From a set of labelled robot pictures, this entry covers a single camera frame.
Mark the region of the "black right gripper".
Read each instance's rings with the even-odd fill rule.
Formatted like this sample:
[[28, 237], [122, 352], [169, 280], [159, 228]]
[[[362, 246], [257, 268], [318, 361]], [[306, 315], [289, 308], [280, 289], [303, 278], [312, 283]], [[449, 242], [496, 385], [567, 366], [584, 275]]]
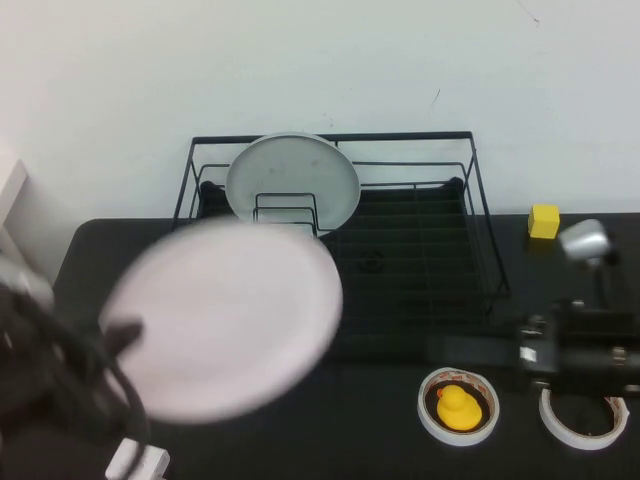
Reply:
[[[553, 310], [517, 329], [518, 366], [534, 384], [585, 382], [592, 388], [620, 373], [620, 316], [603, 310]], [[491, 336], [438, 335], [428, 340], [433, 364], [513, 368], [516, 342]]]

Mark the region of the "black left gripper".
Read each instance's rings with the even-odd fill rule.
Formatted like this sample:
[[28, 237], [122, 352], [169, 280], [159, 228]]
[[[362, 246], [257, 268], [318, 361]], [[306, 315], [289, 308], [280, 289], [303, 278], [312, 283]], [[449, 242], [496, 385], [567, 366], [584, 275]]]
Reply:
[[125, 428], [125, 402], [104, 375], [137, 342], [141, 322], [83, 333], [33, 298], [1, 294], [1, 431], [50, 421], [62, 429], [115, 433]]

